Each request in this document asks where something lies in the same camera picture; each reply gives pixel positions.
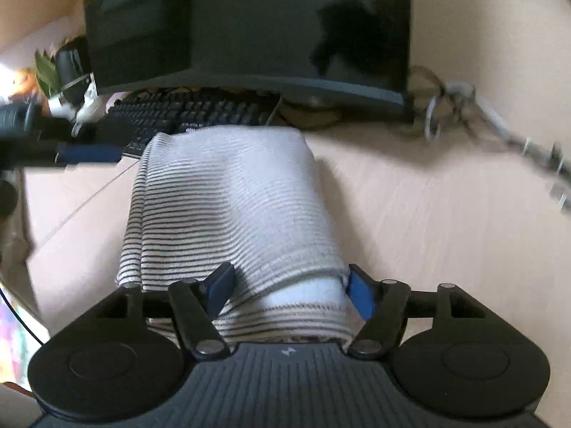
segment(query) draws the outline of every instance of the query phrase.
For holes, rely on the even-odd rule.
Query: white logo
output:
[[[295,353],[295,349],[293,347],[288,347],[287,349],[282,349],[282,354],[286,357],[289,357],[290,354]]]

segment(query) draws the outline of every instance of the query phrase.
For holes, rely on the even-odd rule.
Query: ribbed black surface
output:
[[[38,428],[545,428],[526,414],[469,423],[435,416],[406,399],[384,369],[335,344],[242,344],[222,362],[197,365],[181,390],[152,412],[120,423],[79,425],[45,417]]]

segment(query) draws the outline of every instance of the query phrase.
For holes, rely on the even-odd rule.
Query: keyboard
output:
[[[106,143],[127,143],[123,154],[141,157],[159,132],[173,135],[213,125],[269,125],[279,99],[273,93],[231,93],[214,88],[135,93],[109,109],[99,122],[98,138]]]

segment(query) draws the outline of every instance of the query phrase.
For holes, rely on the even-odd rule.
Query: curved monitor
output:
[[[100,92],[274,90],[403,105],[410,0],[86,0]]]

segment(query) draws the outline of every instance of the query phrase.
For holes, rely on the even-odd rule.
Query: striped towel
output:
[[[230,261],[236,289],[214,322],[228,342],[349,340],[359,320],[319,191],[294,129],[158,134],[133,186],[117,283],[164,290]]]

